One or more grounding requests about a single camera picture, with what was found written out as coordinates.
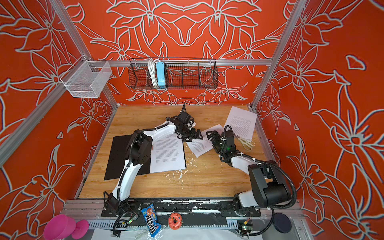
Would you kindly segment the paper sheet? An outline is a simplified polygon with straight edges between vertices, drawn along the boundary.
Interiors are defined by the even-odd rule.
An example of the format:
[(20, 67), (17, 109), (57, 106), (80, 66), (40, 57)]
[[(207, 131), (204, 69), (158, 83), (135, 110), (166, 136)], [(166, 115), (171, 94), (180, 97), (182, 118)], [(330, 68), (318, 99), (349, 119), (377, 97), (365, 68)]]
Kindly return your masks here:
[(252, 140), (258, 115), (237, 107), (231, 107), (225, 126), (230, 126), (235, 135)]
[(184, 144), (177, 134), (155, 141), (151, 151), (150, 173), (184, 170), (186, 159)]
[(223, 130), (224, 128), (221, 125), (215, 125), (201, 132), (203, 136), (202, 140), (192, 140), (191, 142), (187, 142), (187, 145), (192, 153), (198, 158), (213, 149), (213, 144), (207, 138), (207, 132), (217, 131), (219, 134), (221, 134)]

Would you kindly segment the grey clip folder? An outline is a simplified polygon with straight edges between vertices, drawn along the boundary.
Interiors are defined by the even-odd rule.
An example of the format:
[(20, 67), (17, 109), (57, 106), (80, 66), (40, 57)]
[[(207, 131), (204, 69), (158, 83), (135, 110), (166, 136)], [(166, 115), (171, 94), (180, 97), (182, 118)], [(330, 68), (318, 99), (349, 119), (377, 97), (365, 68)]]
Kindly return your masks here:
[[(118, 179), (121, 176), (125, 165), (125, 155), (131, 135), (117, 136), (113, 138), (110, 156), (105, 173), (105, 180)], [(151, 158), (140, 168), (138, 175), (150, 173)]]

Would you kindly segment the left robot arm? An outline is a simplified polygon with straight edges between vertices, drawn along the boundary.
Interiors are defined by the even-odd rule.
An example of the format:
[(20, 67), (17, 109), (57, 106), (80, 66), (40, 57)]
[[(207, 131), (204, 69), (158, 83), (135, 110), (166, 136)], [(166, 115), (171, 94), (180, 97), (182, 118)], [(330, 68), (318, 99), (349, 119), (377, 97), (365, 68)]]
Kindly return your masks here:
[(177, 116), (167, 117), (163, 124), (151, 129), (135, 130), (126, 145), (122, 161), (124, 165), (117, 186), (110, 194), (104, 192), (103, 210), (115, 215), (130, 213), (126, 200), (131, 195), (134, 180), (140, 169), (155, 158), (152, 154), (154, 143), (173, 134), (182, 142), (202, 140), (202, 133), (195, 129), (195, 125), (194, 118), (187, 112), (186, 105), (183, 105)]

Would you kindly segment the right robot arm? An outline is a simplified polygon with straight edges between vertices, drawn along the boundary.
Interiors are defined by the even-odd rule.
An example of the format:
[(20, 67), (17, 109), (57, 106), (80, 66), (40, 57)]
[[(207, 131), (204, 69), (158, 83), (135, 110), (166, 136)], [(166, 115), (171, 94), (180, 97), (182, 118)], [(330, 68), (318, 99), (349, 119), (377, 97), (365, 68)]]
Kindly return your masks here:
[(291, 178), (274, 161), (261, 161), (237, 150), (231, 126), (208, 131), (208, 140), (221, 162), (248, 174), (251, 189), (235, 195), (233, 206), (239, 212), (248, 208), (288, 209), (297, 201), (297, 190)]

